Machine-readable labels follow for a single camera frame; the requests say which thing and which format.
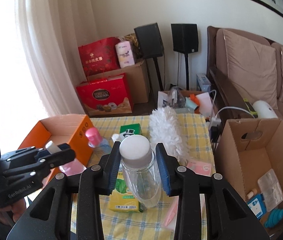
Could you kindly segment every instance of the tablecloth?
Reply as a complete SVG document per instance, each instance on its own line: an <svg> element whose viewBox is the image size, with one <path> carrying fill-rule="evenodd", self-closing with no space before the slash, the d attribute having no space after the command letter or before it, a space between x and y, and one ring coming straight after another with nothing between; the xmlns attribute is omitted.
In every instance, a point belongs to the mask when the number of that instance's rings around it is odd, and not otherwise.
<svg viewBox="0 0 283 240"><path fill-rule="evenodd" d="M92 118L92 123L100 134L111 141L120 126L139 123L142 134L149 137L149 116L130 116L116 118ZM190 156L195 160L211 163L215 172L214 157L210 145L205 119L198 114L178 114L181 131L188 140ZM97 164L100 152L94 152L88 167ZM100 196L100 210L105 240L172 240L174 232L161 228L173 198L162 192L158 205L143 213L120 213L107 208L108 196ZM72 208L71 231L76 233L77 195ZM202 214L202 239L207 239L206 211Z"/></svg>

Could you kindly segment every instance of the person's hand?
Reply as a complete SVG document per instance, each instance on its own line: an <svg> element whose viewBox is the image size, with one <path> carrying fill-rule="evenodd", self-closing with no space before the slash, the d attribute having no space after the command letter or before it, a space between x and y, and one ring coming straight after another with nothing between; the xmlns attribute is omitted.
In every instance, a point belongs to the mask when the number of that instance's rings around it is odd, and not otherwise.
<svg viewBox="0 0 283 240"><path fill-rule="evenodd" d="M14 222L17 222L17 220L21 217L21 215L25 212L25 210L26 210L26 202L24 198L18 200L12 205L9 205L4 208L0 208L0 222L4 225L9 225L9 222L3 216L2 212L11 211L13 213L12 219L14 220Z"/></svg>

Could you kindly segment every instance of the oval logo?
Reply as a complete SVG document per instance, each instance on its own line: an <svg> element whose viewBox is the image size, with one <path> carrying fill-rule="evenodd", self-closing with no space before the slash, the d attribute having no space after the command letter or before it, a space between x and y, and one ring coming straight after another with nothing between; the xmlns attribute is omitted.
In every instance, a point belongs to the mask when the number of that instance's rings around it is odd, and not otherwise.
<svg viewBox="0 0 283 240"><path fill-rule="evenodd" d="M109 98L110 94L106 89L97 89L92 93L92 96L97 100L103 101Z"/></svg>

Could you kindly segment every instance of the silver screw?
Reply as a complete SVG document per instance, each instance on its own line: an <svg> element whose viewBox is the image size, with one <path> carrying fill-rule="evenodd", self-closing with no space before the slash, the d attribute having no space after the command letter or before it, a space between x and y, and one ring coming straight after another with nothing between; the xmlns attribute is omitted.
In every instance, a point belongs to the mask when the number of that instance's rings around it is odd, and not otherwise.
<svg viewBox="0 0 283 240"><path fill-rule="evenodd" d="M101 168L101 166L98 165L98 164L91 166L91 169L92 169L93 171L99 171L100 168Z"/></svg>
<svg viewBox="0 0 283 240"><path fill-rule="evenodd" d="M187 168L186 168L185 166L179 166L179 167L177 168L177 170L178 170L179 172L185 172L185 171L187 171Z"/></svg>
<svg viewBox="0 0 283 240"><path fill-rule="evenodd" d="M218 180L221 180L223 178L223 176L219 173L215 173L214 174L214 179L218 179Z"/></svg>
<svg viewBox="0 0 283 240"><path fill-rule="evenodd" d="M63 179L64 178L64 173L58 173L57 175L56 175L56 179Z"/></svg>

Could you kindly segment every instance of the white feather duster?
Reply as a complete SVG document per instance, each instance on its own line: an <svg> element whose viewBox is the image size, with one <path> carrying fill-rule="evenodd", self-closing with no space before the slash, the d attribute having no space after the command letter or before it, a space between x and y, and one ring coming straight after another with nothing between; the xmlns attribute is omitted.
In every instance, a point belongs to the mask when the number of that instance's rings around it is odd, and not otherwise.
<svg viewBox="0 0 283 240"><path fill-rule="evenodd" d="M155 152L157 143L163 143L168 155L176 157L179 164L186 165L189 149L174 109L167 106L154 110L149 118L149 127L153 151Z"/></svg>

